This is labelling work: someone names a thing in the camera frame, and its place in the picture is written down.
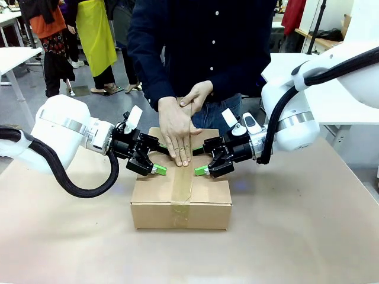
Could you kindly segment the person's left hand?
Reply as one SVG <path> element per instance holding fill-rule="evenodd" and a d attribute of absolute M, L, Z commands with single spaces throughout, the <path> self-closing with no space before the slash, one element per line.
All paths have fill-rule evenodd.
<path fill-rule="evenodd" d="M 212 92 L 213 84 L 210 80 L 197 83 L 185 97 L 179 100 L 179 106 L 187 116 L 192 117 L 202 109 L 205 100 Z"/>

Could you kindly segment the person's right hand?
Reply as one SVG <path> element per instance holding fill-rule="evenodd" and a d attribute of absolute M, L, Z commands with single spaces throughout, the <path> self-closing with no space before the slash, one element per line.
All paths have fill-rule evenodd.
<path fill-rule="evenodd" d="M 202 129 L 192 123 L 193 102 L 168 96 L 158 101 L 159 126 L 170 156 L 177 166 L 188 166 L 191 157 L 191 137 Z"/>

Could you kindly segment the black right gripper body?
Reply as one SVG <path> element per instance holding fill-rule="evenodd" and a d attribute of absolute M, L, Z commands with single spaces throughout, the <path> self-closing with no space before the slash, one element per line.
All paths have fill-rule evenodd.
<path fill-rule="evenodd" d="M 222 136 L 222 139 L 225 147 L 225 154 L 222 156 L 222 160 L 239 163 L 253 159 L 253 150 L 250 146 L 250 135 L 248 133 L 235 136 L 229 130 Z"/>

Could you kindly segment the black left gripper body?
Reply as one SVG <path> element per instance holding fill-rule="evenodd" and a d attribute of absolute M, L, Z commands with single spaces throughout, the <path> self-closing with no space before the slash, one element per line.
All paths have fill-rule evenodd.
<path fill-rule="evenodd" d="M 111 151 L 121 159 L 148 160 L 152 148 L 152 138 L 138 129 L 126 134 L 123 128 L 115 127 L 112 131 Z"/>

